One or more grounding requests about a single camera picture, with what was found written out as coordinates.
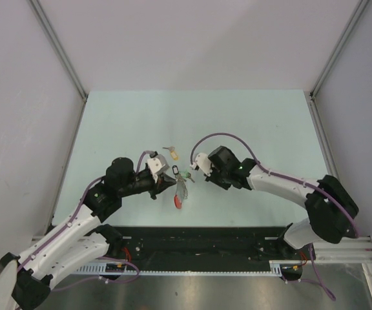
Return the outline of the keys with black green tags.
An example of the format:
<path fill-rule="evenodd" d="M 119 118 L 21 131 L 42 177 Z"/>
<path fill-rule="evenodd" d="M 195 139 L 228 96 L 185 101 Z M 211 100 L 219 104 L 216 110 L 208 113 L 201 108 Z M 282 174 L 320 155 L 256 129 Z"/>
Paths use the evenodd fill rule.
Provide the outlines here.
<path fill-rule="evenodd" d="M 193 183 L 195 182 L 192 178 L 192 174 L 189 171 L 181 171 L 179 170 L 177 165 L 172 166 L 172 173 L 177 181 L 180 181 L 183 183 L 187 181 L 191 181 Z"/>

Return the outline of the red handled metal key holder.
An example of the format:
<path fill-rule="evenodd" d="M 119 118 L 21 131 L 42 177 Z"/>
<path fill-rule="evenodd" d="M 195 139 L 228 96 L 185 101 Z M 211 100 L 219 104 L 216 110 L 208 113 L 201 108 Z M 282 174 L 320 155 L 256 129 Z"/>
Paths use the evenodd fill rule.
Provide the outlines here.
<path fill-rule="evenodd" d="M 186 181 L 179 179 L 176 184 L 176 192 L 174 195 L 174 205 L 177 209 L 181 209 L 183 202 L 188 198 L 188 190 Z"/>

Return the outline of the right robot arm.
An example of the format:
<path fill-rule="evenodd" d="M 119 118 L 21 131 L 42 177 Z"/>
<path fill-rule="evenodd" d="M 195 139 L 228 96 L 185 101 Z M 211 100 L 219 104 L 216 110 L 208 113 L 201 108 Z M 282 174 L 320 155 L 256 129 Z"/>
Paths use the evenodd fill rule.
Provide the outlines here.
<path fill-rule="evenodd" d="M 275 251 L 282 258 L 292 259 L 301 248 L 318 241 L 338 244 L 354 232 L 358 207 L 334 176 L 297 179 L 263 168 L 254 158 L 240 161 L 224 146 L 210 154 L 199 153 L 194 162 L 206 181 L 225 190 L 234 187 L 267 192 L 306 210 L 306 219 L 290 223 L 278 237 Z"/>

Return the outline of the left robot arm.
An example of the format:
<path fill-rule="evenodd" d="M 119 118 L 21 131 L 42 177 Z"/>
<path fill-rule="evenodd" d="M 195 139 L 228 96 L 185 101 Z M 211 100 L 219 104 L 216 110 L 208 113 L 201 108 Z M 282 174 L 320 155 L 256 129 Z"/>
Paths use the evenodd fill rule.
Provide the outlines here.
<path fill-rule="evenodd" d="M 20 309 L 35 309 L 78 267 L 102 256 L 117 257 L 122 235 L 105 221 L 121 208 L 123 198 L 147 192 L 156 199 L 175 185 L 166 173 L 169 167 L 157 152 L 149 153 L 144 169 L 129 158 L 114 159 L 60 224 L 19 255 L 6 253 L 0 259 L 1 270 L 12 262 L 16 266 L 10 299 Z"/>

